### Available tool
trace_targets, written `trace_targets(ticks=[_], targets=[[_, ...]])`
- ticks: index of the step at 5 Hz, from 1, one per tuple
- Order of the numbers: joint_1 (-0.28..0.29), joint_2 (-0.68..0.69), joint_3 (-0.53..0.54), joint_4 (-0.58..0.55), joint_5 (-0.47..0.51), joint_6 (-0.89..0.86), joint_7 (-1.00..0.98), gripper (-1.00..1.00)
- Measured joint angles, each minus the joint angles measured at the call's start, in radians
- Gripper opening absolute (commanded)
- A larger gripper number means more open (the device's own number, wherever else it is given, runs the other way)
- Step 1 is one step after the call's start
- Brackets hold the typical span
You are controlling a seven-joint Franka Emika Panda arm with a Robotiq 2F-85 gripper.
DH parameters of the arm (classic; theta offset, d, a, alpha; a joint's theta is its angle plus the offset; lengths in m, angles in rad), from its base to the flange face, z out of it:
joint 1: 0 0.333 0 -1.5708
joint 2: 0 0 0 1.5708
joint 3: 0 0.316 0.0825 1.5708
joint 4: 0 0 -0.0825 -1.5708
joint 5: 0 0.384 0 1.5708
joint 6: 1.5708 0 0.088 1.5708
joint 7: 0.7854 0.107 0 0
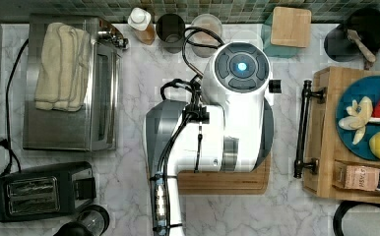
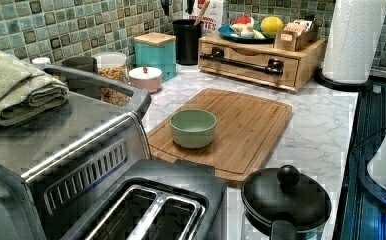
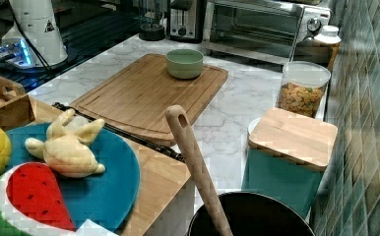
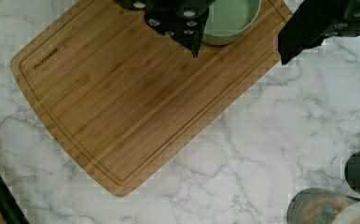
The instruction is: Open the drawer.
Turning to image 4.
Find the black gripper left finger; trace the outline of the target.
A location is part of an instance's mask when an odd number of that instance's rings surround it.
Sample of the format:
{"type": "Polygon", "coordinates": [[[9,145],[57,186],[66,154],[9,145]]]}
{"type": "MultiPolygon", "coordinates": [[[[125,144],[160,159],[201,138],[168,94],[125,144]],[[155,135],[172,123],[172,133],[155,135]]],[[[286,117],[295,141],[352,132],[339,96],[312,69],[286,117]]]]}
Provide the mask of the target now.
{"type": "Polygon", "coordinates": [[[160,35],[189,50],[197,58],[215,0],[115,0],[122,8],[143,11],[145,23],[160,35]]]}

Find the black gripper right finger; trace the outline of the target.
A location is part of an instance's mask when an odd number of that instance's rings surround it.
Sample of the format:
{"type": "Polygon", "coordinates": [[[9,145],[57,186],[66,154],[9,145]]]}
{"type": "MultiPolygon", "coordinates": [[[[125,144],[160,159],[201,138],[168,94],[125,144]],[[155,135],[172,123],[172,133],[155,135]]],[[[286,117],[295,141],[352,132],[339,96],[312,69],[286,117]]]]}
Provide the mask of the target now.
{"type": "Polygon", "coordinates": [[[360,36],[360,0],[304,0],[278,34],[282,65],[333,36],[360,36]]]}

